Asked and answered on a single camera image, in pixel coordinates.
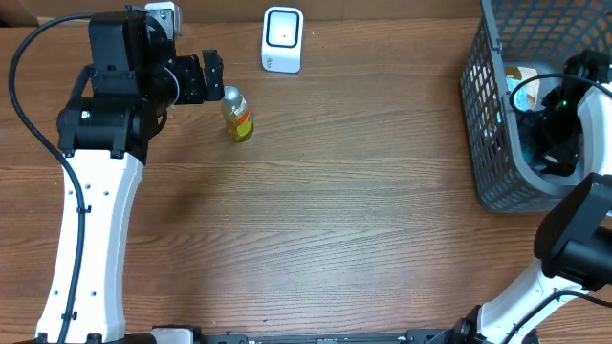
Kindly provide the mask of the yellow liquid bottle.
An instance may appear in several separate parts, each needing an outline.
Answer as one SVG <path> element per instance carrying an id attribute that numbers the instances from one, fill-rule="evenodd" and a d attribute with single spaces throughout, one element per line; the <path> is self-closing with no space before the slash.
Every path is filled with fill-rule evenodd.
<path id="1" fill-rule="evenodd" d="M 225 95 L 221 101 L 221 110 L 226 121 L 229 134 L 233 140 L 248 140 L 253 131 L 251 110 L 248 102 L 234 86 L 224 87 Z"/>

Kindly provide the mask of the brown snack packet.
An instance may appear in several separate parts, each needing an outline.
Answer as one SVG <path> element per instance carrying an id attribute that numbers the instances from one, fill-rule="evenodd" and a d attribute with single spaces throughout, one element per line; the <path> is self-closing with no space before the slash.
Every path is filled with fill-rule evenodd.
<path id="1" fill-rule="evenodd" d="M 507 88 L 512 92 L 519 83 L 538 75 L 534 68 L 511 66 L 505 68 Z M 539 81 L 521 87 L 514 95 L 514 105 L 521 111 L 534 110 L 538 105 Z"/>

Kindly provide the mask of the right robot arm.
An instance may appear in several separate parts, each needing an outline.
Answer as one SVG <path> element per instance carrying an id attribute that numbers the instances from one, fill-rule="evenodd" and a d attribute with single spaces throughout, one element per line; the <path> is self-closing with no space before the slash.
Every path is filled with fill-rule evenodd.
<path id="1" fill-rule="evenodd" d="M 542 221 L 527 269 L 433 343 L 534 343 L 539 323 L 611 282 L 611 232 L 601 226 L 611 212 L 611 57 L 585 50 L 557 77 L 540 110 L 515 110 L 519 132 L 542 173 L 584 178 Z"/>

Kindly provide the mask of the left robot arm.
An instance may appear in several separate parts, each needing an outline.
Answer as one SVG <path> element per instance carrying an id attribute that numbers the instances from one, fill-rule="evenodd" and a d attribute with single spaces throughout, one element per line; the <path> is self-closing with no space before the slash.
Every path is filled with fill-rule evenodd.
<path id="1" fill-rule="evenodd" d="M 128 333 L 122 281 L 130 213 L 149 142 L 168 110 L 218 101 L 223 61 L 214 50 L 180 56 L 182 13 L 172 2 L 87 17 L 92 63 L 59 112 L 49 151 L 64 175 L 55 272 L 37 343 L 185 343 L 199 328 L 162 325 Z"/>

